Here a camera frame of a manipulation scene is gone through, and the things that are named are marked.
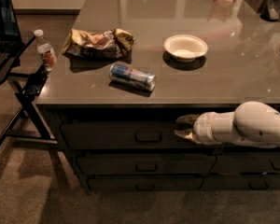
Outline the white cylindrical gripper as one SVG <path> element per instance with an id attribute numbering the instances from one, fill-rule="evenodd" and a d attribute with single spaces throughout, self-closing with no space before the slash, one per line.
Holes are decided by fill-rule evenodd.
<path id="1" fill-rule="evenodd" d="M 218 141 L 213 134 L 212 127 L 214 122 L 219 120 L 221 115 L 216 112 L 206 112 L 199 116 L 199 114 L 188 114 L 176 119 L 177 124 L 193 125 L 193 129 L 174 130 L 175 135 L 187 140 L 194 140 L 202 145 L 219 145 Z"/>

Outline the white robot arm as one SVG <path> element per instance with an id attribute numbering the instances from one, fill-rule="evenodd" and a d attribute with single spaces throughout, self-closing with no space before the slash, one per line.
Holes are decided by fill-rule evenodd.
<path id="1" fill-rule="evenodd" d="M 232 112 L 189 114 L 175 122 L 191 125 L 191 128 L 175 130 L 175 135 L 196 144 L 280 147 L 280 113 L 260 102 L 242 103 Z"/>

